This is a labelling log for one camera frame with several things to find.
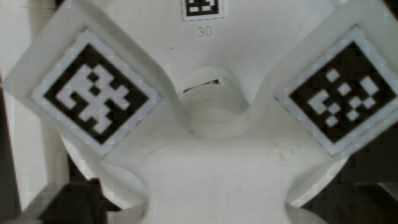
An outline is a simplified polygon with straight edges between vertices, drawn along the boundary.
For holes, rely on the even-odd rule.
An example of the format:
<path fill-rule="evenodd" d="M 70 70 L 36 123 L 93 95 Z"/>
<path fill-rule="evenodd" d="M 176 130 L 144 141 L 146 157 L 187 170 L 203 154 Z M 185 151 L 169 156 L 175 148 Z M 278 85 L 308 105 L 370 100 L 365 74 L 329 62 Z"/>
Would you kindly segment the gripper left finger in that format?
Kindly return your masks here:
<path fill-rule="evenodd" d="M 34 200 L 11 224 L 109 224 L 109 213 L 121 207 L 104 194 L 98 178 L 68 183 Z"/>

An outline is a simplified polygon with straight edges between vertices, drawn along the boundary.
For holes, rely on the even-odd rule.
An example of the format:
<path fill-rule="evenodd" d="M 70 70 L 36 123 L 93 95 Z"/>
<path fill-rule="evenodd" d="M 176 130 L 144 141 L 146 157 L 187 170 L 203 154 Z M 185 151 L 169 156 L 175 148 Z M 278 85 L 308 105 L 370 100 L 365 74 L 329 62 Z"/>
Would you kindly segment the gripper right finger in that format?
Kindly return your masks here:
<path fill-rule="evenodd" d="M 303 208 L 327 224 L 398 224 L 398 201 L 377 184 L 331 183 Z"/>

